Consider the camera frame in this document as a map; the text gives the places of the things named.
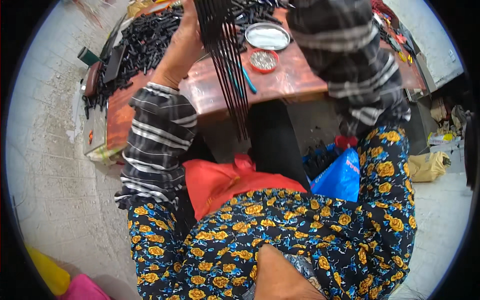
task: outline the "hand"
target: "hand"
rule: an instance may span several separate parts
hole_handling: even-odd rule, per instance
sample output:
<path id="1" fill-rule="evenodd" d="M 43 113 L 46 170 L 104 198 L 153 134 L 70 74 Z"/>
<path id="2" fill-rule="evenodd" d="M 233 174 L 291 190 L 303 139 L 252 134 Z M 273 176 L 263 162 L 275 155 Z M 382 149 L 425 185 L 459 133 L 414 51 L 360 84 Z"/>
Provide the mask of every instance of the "hand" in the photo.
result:
<path id="1" fill-rule="evenodd" d="M 203 46 L 193 0 L 183 0 L 182 5 L 183 18 L 152 78 L 152 82 L 174 89 L 187 76 Z"/>

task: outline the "red container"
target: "red container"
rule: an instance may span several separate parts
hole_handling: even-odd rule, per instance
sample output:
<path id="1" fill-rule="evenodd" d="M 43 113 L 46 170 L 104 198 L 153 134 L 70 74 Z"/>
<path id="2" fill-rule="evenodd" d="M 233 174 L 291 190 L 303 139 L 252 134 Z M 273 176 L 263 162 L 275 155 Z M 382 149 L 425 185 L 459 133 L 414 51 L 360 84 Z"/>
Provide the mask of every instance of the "red container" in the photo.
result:
<path id="1" fill-rule="evenodd" d="M 271 68 L 271 69 L 268 69 L 268 70 L 265 70 L 265 69 L 259 69 L 259 68 L 255 67 L 254 65 L 252 65 L 252 62 L 250 61 L 250 56 L 252 56 L 253 53 L 259 52 L 259 51 L 271 53 L 271 54 L 273 55 L 273 57 L 275 58 L 275 60 L 276 60 L 275 67 L 273 67 L 273 68 Z M 266 74 L 266 73 L 273 72 L 273 70 L 275 70 L 276 67 L 278 66 L 279 59 L 278 59 L 278 55 L 275 53 L 275 51 L 272 51 L 272 50 L 263 50 L 263 49 L 255 49 L 254 51 L 252 51 L 252 52 L 250 53 L 250 56 L 248 57 L 248 62 L 250 63 L 250 66 L 252 67 L 252 69 L 253 69 L 254 71 L 257 71 L 257 72 Z"/>

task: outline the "pink cloth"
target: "pink cloth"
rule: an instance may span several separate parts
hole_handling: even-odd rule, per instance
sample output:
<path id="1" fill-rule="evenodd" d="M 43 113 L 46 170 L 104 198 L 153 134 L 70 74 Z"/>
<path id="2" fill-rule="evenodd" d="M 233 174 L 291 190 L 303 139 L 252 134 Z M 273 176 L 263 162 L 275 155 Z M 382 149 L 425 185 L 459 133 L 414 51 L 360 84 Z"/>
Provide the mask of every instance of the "pink cloth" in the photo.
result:
<path id="1" fill-rule="evenodd" d="M 75 277 L 68 286 L 65 294 L 58 296 L 58 300 L 110 300 L 102 289 L 85 274 Z"/>

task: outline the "yellow tool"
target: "yellow tool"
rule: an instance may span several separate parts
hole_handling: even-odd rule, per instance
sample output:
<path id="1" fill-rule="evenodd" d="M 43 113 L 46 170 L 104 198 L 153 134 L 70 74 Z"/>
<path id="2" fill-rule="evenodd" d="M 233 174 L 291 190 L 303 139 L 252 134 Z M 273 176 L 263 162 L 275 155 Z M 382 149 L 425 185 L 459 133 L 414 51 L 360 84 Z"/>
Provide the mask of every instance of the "yellow tool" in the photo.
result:
<path id="1" fill-rule="evenodd" d="M 407 59 L 405 58 L 405 55 L 403 55 L 403 52 L 399 52 L 399 53 L 398 53 L 398 56 L 400 57 L 400 59 L 401 59 L 402 61 L 407 61 Z"/>

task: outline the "brown paper bag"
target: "brown paper bag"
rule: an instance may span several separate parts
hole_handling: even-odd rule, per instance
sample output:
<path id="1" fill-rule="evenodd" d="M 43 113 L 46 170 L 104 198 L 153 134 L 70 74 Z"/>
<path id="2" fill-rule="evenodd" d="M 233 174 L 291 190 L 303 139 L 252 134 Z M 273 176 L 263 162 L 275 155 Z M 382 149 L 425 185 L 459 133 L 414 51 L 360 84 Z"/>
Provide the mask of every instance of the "brown paper bag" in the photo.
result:
<path id="1" fill-rule="evenodd" d="M 445 174 L 446 168 L 449 166 L 450 158 L 445 152 L 410 155 L 408 157 L 408 168 L 410 169 L 412 182 L 434 181 L 438 176 Z"/>

